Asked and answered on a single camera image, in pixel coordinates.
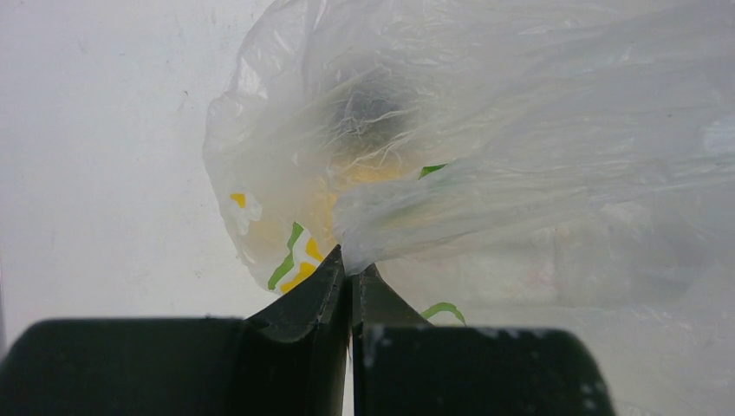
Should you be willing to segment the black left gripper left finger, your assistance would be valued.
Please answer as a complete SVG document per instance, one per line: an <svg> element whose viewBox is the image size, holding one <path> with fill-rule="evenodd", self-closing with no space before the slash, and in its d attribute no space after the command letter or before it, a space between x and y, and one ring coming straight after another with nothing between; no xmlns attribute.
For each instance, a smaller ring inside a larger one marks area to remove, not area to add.
<svg viewBox="0 0 735 416"><path fill-rule="evenodd" d="M4 415L339 415L350 285L339 249L246 319L54 319L1 363Z"/></svg>

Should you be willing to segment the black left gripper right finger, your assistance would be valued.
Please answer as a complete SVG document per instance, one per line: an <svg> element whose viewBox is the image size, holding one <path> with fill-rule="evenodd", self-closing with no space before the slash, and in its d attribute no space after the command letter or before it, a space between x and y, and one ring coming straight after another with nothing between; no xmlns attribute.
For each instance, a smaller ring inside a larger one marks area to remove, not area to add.
<svg viewBox="0 0 735 416"><path fill-rule="evenodd" d="M358 415L611 415L583 343L557 328L435 326L374 266L352 276Z"/></svg>

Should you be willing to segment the dark brown fake fruit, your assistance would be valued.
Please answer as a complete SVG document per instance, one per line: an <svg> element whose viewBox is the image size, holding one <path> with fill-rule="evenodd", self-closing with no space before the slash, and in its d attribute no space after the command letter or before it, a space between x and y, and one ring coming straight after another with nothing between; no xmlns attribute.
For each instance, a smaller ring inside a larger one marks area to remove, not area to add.
<svg viewBox="0 0 735 416"><path fill-rule="evenodd" d="M339 97L331 127L349 140L371 145L389 141L406 125L406 95L377 81L348 87Z"/></svg>

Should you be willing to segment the clear plastic bag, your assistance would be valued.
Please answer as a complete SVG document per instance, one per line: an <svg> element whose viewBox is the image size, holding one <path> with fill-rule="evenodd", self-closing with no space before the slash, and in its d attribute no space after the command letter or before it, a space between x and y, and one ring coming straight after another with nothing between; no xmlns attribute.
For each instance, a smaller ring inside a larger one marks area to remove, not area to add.
<svg viewBox="0 0 735 416"><path fill-rule="evenodd" d="M407 98L371 145L348 87ZM329 161L400 179L306 228ZM283 295L340 245L437 323L560 327L620 413L734 412L731 1L276 1L209 108L205 169L250 275Z"/></svg>

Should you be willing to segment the yellow fake fruit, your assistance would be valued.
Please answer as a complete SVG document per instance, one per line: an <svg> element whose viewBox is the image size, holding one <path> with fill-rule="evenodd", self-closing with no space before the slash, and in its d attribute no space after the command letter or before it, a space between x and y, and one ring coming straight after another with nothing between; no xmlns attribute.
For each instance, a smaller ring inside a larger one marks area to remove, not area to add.
<svg viewBox="0 0 735 416"><path fill-rule="evenodd" d="M416 158L395 152L330 160L327 171L316 177L310 190L306 228L317 241L333 246L332 210L344 192L358 185L400 179L418 168Z"/></svg>

